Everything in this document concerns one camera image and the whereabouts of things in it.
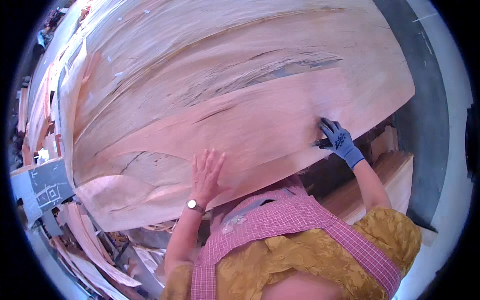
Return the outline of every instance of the person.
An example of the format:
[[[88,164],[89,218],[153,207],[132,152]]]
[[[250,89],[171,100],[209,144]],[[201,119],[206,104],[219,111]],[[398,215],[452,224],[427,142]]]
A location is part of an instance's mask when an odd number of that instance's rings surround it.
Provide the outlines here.
[[[211,235],[197,252],[207,204],[226,159],[193,157],[192,193],[171,236],[161,299],[391,299],[420,250],[419,229],[392,209],[350,133],[319,127],[355,174],[367,215],[349,226],[308,196],[297,176],[215,207]]]

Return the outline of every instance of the forearm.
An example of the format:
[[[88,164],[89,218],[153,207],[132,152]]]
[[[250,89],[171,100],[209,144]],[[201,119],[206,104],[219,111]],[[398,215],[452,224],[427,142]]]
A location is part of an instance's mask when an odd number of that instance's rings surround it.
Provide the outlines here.
[[[374,207],[392,208],[388,194],[375,171],[364,159],[353,168],[367,212]]]
[[[193,262],[202,214],[185,206],[167,246],[165,274],[179,263]]]

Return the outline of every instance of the glove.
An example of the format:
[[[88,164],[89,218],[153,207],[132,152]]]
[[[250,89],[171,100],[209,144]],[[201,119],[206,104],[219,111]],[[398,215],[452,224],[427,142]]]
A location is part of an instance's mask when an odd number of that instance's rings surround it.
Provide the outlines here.
[[[331,147],[319,146],[319,148],[337,154],[347,162],[350,169],[353,169],[359,161],[365,159],[360,150],[353,144],[350,133],[343,129],[337,121],[332,122],[327,118],[322,118],[322,121],[318,123],[318,128],[325,133],[332,143]]]

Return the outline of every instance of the mustard yellow blouse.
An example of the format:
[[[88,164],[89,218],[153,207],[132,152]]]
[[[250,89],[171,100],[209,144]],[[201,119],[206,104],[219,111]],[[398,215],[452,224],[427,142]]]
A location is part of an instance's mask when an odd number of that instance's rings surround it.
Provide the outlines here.
[[[375,208],[352,225],[382,250],[400,269],[402,278],[420,250],[420,230],[404,214]],[[386,291],[336,241],[321,229],[312,229],[255,241],[239,247],[216,266],[217,299],[260,300],[267,284],[296,271],[337,282],[343,299],[388,299]],[[189,300],[192,265],[176,267],[161,299]]]

